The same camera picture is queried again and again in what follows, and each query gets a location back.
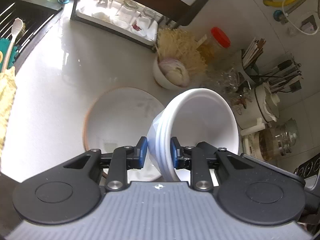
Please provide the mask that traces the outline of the white electric cooker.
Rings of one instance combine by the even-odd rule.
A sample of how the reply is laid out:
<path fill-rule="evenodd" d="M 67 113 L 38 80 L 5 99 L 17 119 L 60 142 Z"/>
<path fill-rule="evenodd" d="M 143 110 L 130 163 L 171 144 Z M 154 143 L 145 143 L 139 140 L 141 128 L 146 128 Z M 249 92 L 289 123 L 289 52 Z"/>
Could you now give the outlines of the white electric cooker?
<path fill-rule="evenodd" d="M 233 105 L 232 110 L 238 126 L 248 129 L 256 126 L 259 121 L 263 124 L 276 122 L 279 118 L 278 103 L 279 96 L 272 93 L 269 84 L 264 82 L 250 90 L 249 96 Z"/>

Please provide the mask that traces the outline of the red-lid plastic jar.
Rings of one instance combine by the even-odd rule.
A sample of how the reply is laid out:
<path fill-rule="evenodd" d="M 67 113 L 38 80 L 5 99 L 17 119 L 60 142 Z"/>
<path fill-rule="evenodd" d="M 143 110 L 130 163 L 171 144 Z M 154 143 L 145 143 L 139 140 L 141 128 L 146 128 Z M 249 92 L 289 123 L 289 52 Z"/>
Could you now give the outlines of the red-lid plastic jar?
<path fill-rule="evenodd" d="M 209 33 L 197 42 L 197 51 L 206 64 L 210 64 L 224 54 L 230 47 L 231 41 L 229 37 L 218 27 L 210 29 Z"/>

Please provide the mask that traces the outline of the black dish rack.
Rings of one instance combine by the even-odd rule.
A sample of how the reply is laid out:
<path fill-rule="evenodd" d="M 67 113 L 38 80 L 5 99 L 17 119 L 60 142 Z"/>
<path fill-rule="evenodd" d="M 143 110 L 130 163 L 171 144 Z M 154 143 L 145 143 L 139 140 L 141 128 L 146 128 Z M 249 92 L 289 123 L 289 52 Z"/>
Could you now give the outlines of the black dish rack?
<path fill-rule="evenodd" d="M 148 48 L 152 51 L 155 51 L 154 46 L 147 45 L 142 41 L 138 41 L 135 38 L 129 37 L 126 34 L 122 34 L 117 30 L 114 30 L 110 27 L 104 27 L 100 23 L 95 23 L 92 20 L 86 20 L 76 15 L 76 7 L 80 0 L 74 0 L 73 9 L 71 14 L 71 20 L 79 21 L 91 26 L 94 26 L 99 29 L 103 29 L 108 31 L 109 33 L 113 33 L 117 36 L 125 38 L 131 42 L 134 42 L 140 46 Z M 156 13 L 156 15 L 160 16 L 159 22 L 162 22 L 164 18 L 167 19 L 167 24 L 170 22 L 175 22 L 173 28 L 176 29 L 180 26 L 189 25 L 192 20 L 196 17 L 196 15 L 201 11 L 201 9 L 206 5 L 209 0 L 196 0 L 192 5 L 184 5 L 182 1 L 179 0 L 132 0 L 139 5 L 139 11 L 143 8 L 149 8 Z"/>

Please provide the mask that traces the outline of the drinking glass right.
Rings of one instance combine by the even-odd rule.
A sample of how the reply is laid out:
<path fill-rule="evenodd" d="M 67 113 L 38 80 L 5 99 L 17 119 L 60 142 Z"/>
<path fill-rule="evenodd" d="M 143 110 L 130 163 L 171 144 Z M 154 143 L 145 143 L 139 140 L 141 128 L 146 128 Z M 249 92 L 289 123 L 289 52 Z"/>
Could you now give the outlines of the drinking glass right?
<path fill-rule="evenodd" d="M 135 31 L 140 33 L 140 35 L 146 35 L 146 32 L 150 29 L 151 25 L 156 20 L 156 17 L 157 13 L 154 10 L 145 7 L 136 18 L 132 27 Z"/>

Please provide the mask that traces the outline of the white spoon in sink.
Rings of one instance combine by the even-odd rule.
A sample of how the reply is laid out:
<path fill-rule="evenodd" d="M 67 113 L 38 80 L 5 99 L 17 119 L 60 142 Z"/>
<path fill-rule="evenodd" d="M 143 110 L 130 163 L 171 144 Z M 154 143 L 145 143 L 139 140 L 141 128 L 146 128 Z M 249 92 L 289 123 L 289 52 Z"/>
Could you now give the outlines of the white spoon in sink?
<path fill-rule="evenodd" d="M 13 47 L 14 47 L 14 43 L 15 43 L 16 38 L 18 37 L 18 35 L 22 32 L 23 26 L 24 26 L 24 23 L 20 18 L 16 18 L 14 20 L 12 28 L 11 28 L 12 38 L 11 38 L 10 44 L 8 46 L 8 49 L 7 49 L 7 53 L 5 55 L 5 58 L 4 58 L 4 61 L 3 61 L 3 64 L 2 64 L 2 72 L 5 72 L 7 67 L 8 67 L 9 60 L 10 60 L 10 57 L 11 57 L 11 53 L 12 53 L 12 50 L 13 50 Z"/>

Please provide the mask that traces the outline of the bowl with onion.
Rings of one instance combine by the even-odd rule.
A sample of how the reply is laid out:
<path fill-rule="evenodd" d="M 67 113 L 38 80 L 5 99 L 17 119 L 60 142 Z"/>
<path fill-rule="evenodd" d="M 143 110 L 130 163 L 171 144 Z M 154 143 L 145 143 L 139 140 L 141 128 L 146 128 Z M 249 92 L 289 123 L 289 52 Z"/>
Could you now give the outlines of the bowl with onion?
<path fill-rule="evenodd" d="M 168 90 L 179 90 L 190 85 L 190 77 L 185 66 L 177 59 L 155 58 L 152 67 L 155 81 Z"/>

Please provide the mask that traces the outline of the hanging utensil rack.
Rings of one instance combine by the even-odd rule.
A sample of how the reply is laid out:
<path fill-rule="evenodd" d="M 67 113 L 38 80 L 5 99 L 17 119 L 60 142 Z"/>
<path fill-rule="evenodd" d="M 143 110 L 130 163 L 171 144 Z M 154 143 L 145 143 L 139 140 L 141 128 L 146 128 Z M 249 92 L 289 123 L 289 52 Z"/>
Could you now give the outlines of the hanging utensil rack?
<path fill-rule="evenodd" d="M 259 74 L 258 78 L 259 81 L 269 85 L 272 93 L 277 93 L 283 90 L 296 77 L 302 75 L 301 67 L 302 64 L 297 63 L 294 59 L 285 60 L 271 71 Z"/>

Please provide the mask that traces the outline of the glass kettle on base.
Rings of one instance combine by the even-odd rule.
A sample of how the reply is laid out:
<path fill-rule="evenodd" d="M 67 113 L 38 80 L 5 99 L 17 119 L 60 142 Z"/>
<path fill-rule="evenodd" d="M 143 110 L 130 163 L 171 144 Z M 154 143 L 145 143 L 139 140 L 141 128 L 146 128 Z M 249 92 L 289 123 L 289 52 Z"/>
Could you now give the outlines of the glass kettle on base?
<path fill-rule="evenodd" d="M 244 154 L 256 159 L 270 162 L 289 155 L 299 139 L 295 119 L 289 119 L 283 124 L 268 127 L 242 137 Z"/>

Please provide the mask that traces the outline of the drinking glass middle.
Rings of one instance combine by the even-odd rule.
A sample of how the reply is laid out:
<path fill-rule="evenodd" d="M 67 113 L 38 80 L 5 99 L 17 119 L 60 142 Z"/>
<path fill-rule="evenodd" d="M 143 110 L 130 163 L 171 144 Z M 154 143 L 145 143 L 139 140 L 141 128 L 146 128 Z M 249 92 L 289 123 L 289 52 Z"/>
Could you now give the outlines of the drinking glass middle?
<path fill-rule="evenodd" d="M 123 0 L 119 10 L 116 13 L 115 24 L 123 29 L 130 26 L 135 13 L 138 10 L 138 4 L 132 0 Z"/>

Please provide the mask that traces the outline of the chopstick holder with chopsticks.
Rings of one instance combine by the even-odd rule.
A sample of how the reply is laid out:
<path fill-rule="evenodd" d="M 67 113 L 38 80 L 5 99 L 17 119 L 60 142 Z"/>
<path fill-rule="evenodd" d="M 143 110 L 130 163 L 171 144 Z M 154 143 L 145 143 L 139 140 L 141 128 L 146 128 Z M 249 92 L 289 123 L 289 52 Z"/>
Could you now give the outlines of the chopstick holder with chopsticks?
<path fill-rule="evenodd" d="M 264 38 L 258 40 L 253 38 L 249 46 L 246 49 L 241 50 L 240 65 L 236 70 L 246 81 L 249 82 L 250 85 L 255 84 L 255 80 L 257 79 L 259 72 L 257 72 L 257 74 L 249 74 L 248 71 L 255 66 L 257 60 L 263 54 L 265 43 L 266 40 Z"/>

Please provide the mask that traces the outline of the enoki mushroom bunch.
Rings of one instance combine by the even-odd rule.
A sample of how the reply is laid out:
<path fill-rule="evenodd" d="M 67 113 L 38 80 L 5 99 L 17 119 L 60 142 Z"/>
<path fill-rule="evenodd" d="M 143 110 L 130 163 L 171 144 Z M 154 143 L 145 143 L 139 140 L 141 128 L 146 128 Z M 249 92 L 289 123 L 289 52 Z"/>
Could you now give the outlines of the enoki mushroom bunch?
<path fill-rule="evenodd" d="M 159 60 L 176 59 L 180 61 L 191 76 L 204 73 L 207 64 L 200 52 L 192 33 L 183 29 L 160 29 L 156 51 Z"/>

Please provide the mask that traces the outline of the small white ceramic bowl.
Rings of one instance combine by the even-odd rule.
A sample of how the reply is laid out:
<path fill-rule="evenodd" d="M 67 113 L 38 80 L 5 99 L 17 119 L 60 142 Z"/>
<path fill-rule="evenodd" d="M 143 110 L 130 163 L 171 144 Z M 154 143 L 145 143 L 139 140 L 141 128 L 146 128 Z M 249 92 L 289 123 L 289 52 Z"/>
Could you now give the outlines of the small white ceramic bowl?
<path fill-rule="evenodd" d="M 225 99 L 210 89 L 194 88 L 173 98 L 164 109 L 170 138 L 177 137 L 182 146 L 207 142 L 239 153 L 239 131 L 234 114 Z M 186 174 L 178 176 L 189 181 Z"/>

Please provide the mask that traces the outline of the yellow dish cloth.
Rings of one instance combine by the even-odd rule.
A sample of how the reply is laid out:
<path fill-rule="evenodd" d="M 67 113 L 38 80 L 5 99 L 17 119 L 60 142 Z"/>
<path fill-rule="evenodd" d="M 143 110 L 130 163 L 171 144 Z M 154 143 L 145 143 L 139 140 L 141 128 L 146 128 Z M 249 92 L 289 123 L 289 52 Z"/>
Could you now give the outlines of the yellow dish cloth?
<path fill-rule="evenodd" d="M 10 111 L 14 103 L 16 94 L 15 83 L 15 67 L 5 70 L 1 73 L 1 101 L 0 101 L 0 140 L 1 151 L 3 150 L 5 143 L 5 136 L 7 132 L 7 126 L 9 122 Z"/>

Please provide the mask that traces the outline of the light blue plastic bowl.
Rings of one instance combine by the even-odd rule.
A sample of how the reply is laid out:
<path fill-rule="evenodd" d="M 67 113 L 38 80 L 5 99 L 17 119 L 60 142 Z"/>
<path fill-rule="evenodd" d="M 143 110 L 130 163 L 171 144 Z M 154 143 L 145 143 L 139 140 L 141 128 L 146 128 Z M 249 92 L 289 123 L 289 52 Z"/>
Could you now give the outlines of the light blue plastic bowl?
<path fill-rule="evenodd" d="M 150 159 L 165 181 L 181 181 L 172 162 L 171 138 L 167 133 L 167 121 L 162 117 L 163 114 L 164 111 L 161 111 L 154 118 L 147 134 Z"/>

